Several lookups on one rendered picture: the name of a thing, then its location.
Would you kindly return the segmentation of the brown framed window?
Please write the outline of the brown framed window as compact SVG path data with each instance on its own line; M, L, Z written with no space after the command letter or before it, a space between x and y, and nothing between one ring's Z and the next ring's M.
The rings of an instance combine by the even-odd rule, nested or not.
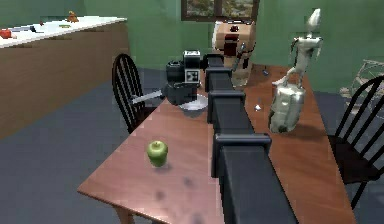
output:
M181 0L181 20L257 20L260 0Z

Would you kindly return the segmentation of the green apple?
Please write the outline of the green apple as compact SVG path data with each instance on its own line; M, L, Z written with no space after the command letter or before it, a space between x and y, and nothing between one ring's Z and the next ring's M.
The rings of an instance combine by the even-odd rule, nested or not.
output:
M163 166L167 161L168 146L159 140L152 141L147 146L147 156L155 167Z

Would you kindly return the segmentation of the black-handled knife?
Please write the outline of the black-handled knife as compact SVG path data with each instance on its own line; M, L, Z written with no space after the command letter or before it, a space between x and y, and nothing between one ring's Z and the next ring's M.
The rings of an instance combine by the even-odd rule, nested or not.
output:
M9 30L11 32L27 32L27 31L31 31L31 32L34 32L34 33L44 33L44 31L37 30L35 28L35 26L33 26L33 25L9 28Z

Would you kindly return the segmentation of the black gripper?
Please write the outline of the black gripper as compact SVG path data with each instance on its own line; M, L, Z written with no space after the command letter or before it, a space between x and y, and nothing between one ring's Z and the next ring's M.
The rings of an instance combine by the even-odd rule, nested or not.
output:
M200 85L200 70L189 69L182 61L170 61L166 64L167 84L164 95L172 105L182 105L197 99L197 88ZM132 104L163 97L162 90L151 92L131 99Z

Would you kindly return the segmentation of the brown wooden table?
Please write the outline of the brown wooden table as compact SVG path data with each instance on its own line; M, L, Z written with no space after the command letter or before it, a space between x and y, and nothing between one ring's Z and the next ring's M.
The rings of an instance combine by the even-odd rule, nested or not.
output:
M133 224L135 215L163 224L225 224L211 176L212 137L204 115L188 118L162 102L78 191L112 205L121 224ZM161 167L147 156L156 140L168 146ZM268 156L299 224L356 224L312 93L296 128L273 135Z

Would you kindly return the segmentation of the white bowl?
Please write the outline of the white bowl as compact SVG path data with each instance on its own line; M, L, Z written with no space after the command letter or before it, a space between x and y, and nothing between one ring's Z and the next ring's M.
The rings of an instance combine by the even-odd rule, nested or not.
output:
M208 98L201 94L197 95L194 101L180 105L180 108L185 111L200 111L208 106Z

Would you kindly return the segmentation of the silver figure statue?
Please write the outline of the silver figure statue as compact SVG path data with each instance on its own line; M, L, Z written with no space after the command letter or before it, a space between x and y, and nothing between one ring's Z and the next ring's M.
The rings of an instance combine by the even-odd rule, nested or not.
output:
M320 26L321 9L316 8L307 21L307 35L294 37L290 52L296 50L294 65L281 79L274 81L274 96L270 108L268 127L272 133L292 131L299 121L304 104L306 90L303 78L313 52L320 54L322 37L314 37L313 33Z

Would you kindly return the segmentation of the brown counter with white top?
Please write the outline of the brown counter with white top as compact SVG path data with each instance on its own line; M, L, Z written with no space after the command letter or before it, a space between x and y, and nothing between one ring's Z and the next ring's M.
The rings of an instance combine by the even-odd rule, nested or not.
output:
M41 31L0 40L0 140L109 81L116 56L129 52L124 18L47 22Z

